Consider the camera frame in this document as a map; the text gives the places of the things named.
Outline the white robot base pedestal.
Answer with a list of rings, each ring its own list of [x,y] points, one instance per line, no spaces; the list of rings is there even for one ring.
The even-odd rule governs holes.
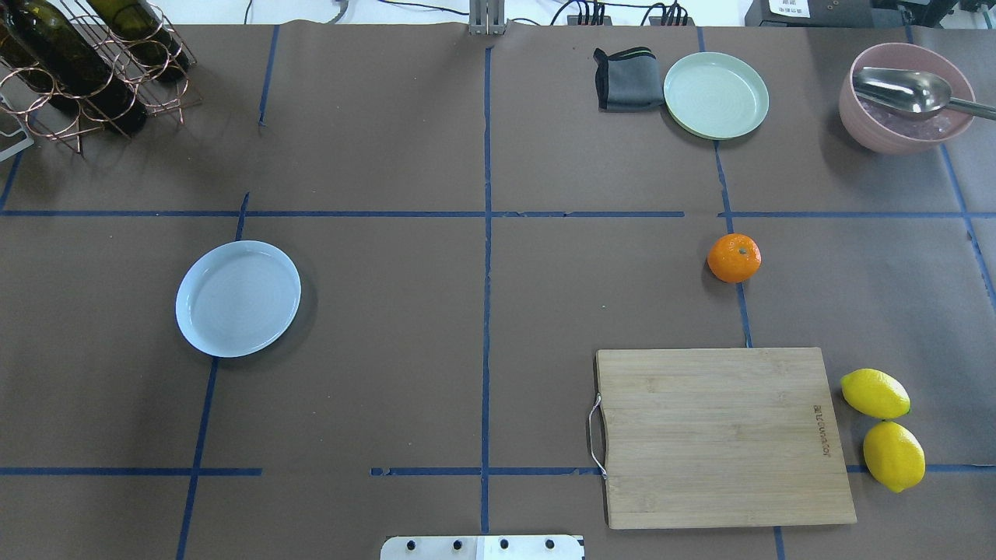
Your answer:
[[[569,534],[395,536],[381,559],[584,559],[584,539]]]

